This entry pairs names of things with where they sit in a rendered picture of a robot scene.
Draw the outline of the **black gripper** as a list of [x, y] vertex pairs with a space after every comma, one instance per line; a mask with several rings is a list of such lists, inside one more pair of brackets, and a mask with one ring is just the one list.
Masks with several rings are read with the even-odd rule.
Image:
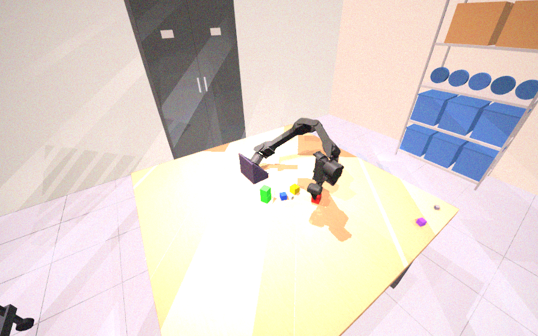
[[324, 171], [320, 171], [314, 168], [313, 170], [314, 176], [312, 177], [312, 180], [315, 180], [316, 183], [310, 183], [307, 187], [307, 192], [309, 192], [314, 200], [316, 200], [318, 195], [321, 195], [323, 190], [323, 183], [322, 178], [326, 173]]

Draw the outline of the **yellow cube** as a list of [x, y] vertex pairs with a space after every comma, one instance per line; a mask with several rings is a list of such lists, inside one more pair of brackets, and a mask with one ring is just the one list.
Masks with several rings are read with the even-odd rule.
[[290, 192], [296, 195], [297, 193], [299, 193], [299, 188], [300, 186], [293, 184], [290, 186]]

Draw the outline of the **red block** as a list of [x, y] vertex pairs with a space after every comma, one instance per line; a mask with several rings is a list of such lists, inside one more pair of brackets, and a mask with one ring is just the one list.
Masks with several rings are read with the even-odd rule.
[[316, 203], [316, 204], [319, 204], [320, 201], [321, 201], [321, 197], [322, 197], [322, 194], [321, 195], [318, 195], [316, 200], [314, 200], [312, 197], [311, 197], [311, 202], [313, 203]]

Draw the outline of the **green block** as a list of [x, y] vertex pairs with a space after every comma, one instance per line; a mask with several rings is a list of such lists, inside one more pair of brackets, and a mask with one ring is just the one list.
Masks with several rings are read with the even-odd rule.
[[262, 186], [262, 188], [260, 189], [260, 195], [267, 198], [270, 194], [271, 194], [271, 187], [266, 186], [266, 185]]
[[261, 196], [261, 195], [260, 195], [260, 197], [261, 197], [261, 201], [264, 202], [264, 203], [266, 203], [266, 204], [268, 204], [269, 201], [272, 199], [272, 198], [271, 198], [271, 194], [270, 194], [267, 198], [264, 197], [264, 196]]

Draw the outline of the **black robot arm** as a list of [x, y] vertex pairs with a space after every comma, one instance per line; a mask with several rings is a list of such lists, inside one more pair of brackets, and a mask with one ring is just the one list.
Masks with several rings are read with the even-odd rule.
[[[315, 169], [324, 171], [326, 175], [323, 176], [322, 182], [327, 182], [332, 186], [335, 185], [338, 178], [342, 174], [344, 168], [338, 163], [339, 155], [341, 153], [337, 145], [329, 138], [323, 124], [317, 119], [299, 118], [286, 132], [273, 139], [272, 141], [266, 141], [258, 146], [254, 147], [255, 154], [250, 161], [259, 166], [262, 159], [267, 159], [269, 156], [275, 153], [277, 147], [281, 146], [285, 142], [294, 138], [296, 135], [304, 135], [308, 132], [317, 132], [322, 140], [322, 147], [326, 155], [321, 151], [317, 151], [313, 155], [316, 157]], [[259, 153], [261, 152], [261, 153]], [[330, 159], [330, 160], [329, 160]], [[260, 167], [260, 166], [259, 166]]]

